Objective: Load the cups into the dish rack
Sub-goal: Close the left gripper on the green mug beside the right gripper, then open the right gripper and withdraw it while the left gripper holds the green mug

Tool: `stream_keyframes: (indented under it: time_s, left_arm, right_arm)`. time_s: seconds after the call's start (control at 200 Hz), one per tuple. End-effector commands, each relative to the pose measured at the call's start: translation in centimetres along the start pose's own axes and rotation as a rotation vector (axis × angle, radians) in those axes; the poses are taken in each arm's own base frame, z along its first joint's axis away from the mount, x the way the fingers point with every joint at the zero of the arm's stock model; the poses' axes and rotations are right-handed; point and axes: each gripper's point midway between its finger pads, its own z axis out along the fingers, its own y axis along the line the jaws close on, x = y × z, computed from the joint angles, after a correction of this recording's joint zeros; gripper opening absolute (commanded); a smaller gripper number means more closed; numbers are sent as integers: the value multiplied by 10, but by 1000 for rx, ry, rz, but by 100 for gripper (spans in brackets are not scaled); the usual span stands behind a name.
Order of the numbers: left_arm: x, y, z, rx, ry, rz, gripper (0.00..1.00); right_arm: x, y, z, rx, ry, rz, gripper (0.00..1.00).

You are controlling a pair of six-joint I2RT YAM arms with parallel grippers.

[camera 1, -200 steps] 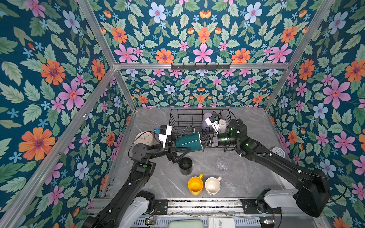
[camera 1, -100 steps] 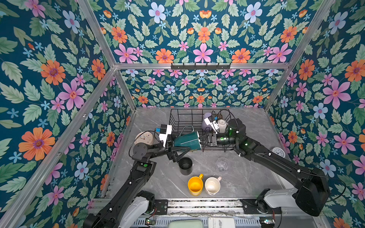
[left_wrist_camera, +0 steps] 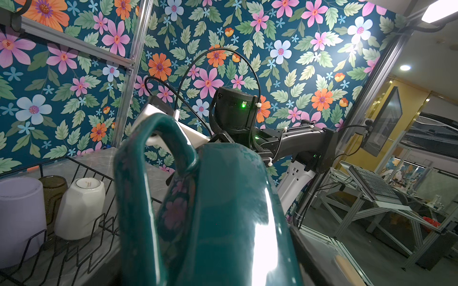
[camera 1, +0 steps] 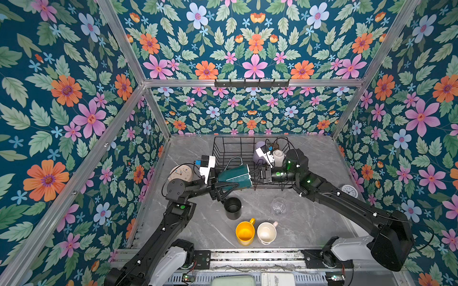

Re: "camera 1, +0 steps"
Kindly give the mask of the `black mug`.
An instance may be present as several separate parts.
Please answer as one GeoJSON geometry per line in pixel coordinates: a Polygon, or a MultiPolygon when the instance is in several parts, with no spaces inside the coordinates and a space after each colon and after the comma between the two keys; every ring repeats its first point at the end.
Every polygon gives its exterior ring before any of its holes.
{"type": "Polygon", "coordinates": [[[223,202],[226,217],[230,220],[238,220],[242,212],[242,202],[237,197],[231,197],[223,202]]]}

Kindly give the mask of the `green mug white inside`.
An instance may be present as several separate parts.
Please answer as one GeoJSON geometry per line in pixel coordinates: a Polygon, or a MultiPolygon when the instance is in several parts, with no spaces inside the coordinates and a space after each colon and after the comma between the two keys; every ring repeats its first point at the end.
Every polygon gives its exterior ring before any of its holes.
{"type": "Polygon", "coordinates": [[[237,182],[237,190],[251,188],[253,186],[250,169],[247,164],[225,169],[218,175],[218,182],[237,182]]]}

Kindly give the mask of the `white faceted mug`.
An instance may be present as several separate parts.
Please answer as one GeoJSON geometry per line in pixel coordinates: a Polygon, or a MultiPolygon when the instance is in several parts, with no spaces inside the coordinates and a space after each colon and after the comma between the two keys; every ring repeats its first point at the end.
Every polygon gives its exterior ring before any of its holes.
{"type": "Polygon", "coordinates": [[[285,154],[283,151],[277,149],[273,151],[273,157],[274,157],[274,166],[276,168],[282,167],[283,166],[283,161],[285,159],[285,154]]]}

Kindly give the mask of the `brown textured cup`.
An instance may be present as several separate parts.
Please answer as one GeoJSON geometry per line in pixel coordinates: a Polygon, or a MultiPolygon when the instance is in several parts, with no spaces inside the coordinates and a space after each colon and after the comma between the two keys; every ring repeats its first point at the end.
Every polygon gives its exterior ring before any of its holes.
{"type": "Polygon", "coordinates": [[[274,151],[279,149],[279,144],[278,143],[269,143],[268,145],[269,150],[274,151]]]}

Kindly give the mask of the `yellow mug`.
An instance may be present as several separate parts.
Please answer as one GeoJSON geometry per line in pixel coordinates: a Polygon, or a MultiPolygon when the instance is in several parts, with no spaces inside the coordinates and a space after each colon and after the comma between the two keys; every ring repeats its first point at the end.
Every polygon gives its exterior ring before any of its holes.
{"type": "Polygon", "coordinates": [[[243,221],[237,225],[235,233],[240,245],[249,246],[252,244],[255,238],[255,222],[256,220],[252,218],[249,221],[243,221]]]}

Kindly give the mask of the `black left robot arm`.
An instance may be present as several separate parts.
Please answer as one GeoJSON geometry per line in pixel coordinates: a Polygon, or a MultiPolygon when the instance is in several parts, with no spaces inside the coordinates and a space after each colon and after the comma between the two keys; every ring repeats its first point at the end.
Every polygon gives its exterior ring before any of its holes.
{"type": "Polygon", "coordinates": [[[210,194],[223,201],[234,190],[242,188],[239,179],[222,181],[217,177],[187,182],[179,178],[167,184],[169,201],[156,231],[122,269],[112,268],[104,279],[106,286],[162,286],[173,273],[190,261],[193,244],[177,240],[194,215],[196,204],[190,198],[210,194]]]}

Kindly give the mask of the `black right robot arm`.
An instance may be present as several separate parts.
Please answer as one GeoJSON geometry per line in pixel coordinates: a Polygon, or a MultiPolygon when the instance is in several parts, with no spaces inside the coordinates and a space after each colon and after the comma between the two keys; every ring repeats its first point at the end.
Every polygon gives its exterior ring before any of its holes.
{"type": "Polygon", "coordinates": [[[367,260],[393,272],[402,270],[415,243],[404,213],[371,207],[335,187],[309,169],[309,159],[301,150],[290,149],[281,163],[275,162],[273,151],[265,146],[255,152],[265,163],[261,178],[266,184],[290,184],[300,197],[338,212],[367,232],[363,237],[332,237],[320,256],[326,267],[334,268],[339,262],[350,260],[367,260]]]}

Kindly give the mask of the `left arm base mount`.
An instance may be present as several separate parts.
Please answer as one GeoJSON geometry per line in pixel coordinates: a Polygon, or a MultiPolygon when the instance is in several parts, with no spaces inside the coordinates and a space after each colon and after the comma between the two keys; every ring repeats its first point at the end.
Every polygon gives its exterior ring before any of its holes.
{"type": "Polygon", "coordinates": [[[212,251],[197,250],[190,241],[177,239],[169,245],[163,244],[160,249],[163,256],[157,269],[172,271],[209,269],[212,251]]]}

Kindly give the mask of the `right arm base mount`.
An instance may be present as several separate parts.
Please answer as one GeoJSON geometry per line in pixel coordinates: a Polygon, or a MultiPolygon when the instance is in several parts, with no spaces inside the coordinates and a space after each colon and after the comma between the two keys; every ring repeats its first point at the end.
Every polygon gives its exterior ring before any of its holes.
{"type": "Polygon", "coordinates": [[[304,255],[304,262],[308,269],[318,268],[354,268],[353,260],[340,260],[331,251],[332,244],[338,239],[338,236],[331,237],[322,249],[303,249],[300,252],[304,255]]]}

